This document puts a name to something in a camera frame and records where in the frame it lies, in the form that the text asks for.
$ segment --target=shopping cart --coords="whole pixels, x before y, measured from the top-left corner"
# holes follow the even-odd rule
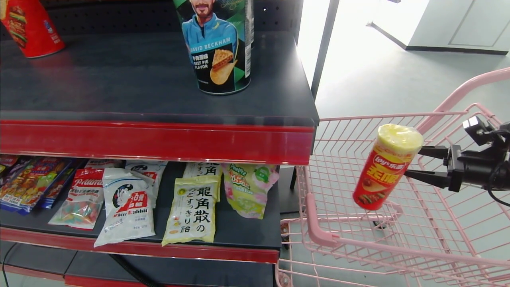
[[[361,269],[369,268],[362,272],[404,276],[409,286],[429,286],[424,282],[431,279],[463,287],[510,286],[510,208],[494,202],[485,190],[465,185],[454,193],[403,178],[378,211],[359,208],[351,197],[377,127],[383,124],[416,127],[427,146],[485,148],[464,132],[462,122],[474,115],[496,127],[501,121],[480,104],[458,112],[450,109],[474,88],[506,79],[510,68],[477,76],[431,113],[322,119],[310,165],[297,167],[304,211],[294,223],[301,225],[301,245],[313,258],[358,262]],[[417,156],[410,169],[441,171],[443,161]],[[510,201],[509,192],[497,196]],[[292,240],[286,244],[295,247]],[[324,278],[317,274],[315,260],[306,264]],[[286,287],[285,278],[292,285],[296,273],[278,268],[280,285]]]

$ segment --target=potato chip can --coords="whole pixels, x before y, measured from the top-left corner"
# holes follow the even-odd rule
[[[27,58],[51,55],[65,47],[38,0],[0,0],[0,20]]]
[[[173,0],[198,88],[213,95],[250,83],[249,0]]]
[[[380,126],[352,194],[354,202],[367,210],[380,209],[422,146],[423,136],[414,128]]]

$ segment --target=lay's logo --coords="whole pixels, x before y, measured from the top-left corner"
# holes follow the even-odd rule
[[[403,163],[391,162],[391,161],[383,158],[380,155],[376,155],[374,157],[374,163],[384,166],[385,168],[387,168],[389,170],[393,170],[393,171],[399,171],[399,170],[403,169],[405,166],[405,164],[403,164]]]

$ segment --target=red shelf edge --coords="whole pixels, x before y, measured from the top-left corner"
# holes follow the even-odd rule
[[[308,165],[314,127],[1,120],[0,153]]]
[[[65,236],[42,232],[0,227],[2,240],[24,244],[40,245],[79,251],[141,255],[154,257],[175,257],[187,259],[211,259],[248,261],[275,264],[278,250],[219,247],[205,245],[169,244],[126,241],[94,248],[95,238]]]
[[[64,276],[62,276],[61,274],[37,271],[37,270],[28,269],[28,268],[21,268],[21,267],[9,265],[9,264],[5,264],[4,269],[5,269],[5,272],[15,273],[15,274],[19,274],[19,275],[31,276],[31,277],[37,277],[37,278],[43,278],[43,279],[50,279],[50,280],[56,280],[56,281],[64,281]]]

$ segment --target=store shelf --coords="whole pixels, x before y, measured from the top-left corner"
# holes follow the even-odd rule
[[[290,32],[257,33],[251,84],[197,89],[181,33],[67,36],[25,59],[0,42],[0,152],[308,164],[319,116]]]
[[[152,280],[176,286],[273,286],[273,265],[233,262],[123,256]],[[65,275],[67,285],[125,286],[136,280],[110,256],[79,251]]]
[[[154,236],[94,248],[105,222],[104,211],[91,231],[47,224],[65,200],[67,192],[63,192],[52,209],[35,209],[26,216],[0,210],[2,240],[81,251],[276,263],[281,247],[278,183],[269,191],[263,220],[239,216],[228,204],[222,187],[221,201],[216,204],[214,243],[196,241],[161,247],[174,181],[182,176],[184,167],[183,162],[170,162],[162,176],[154,210]]]
[[[7,272],[60,281],[64,280],[64,274],[77,252],[17,244],[9,252],[6,261],[6,253],[13,245],[13,242],[0,241],[0,260],[2,264],[5,262]],[[49,258],[56,260],[48,264]]]

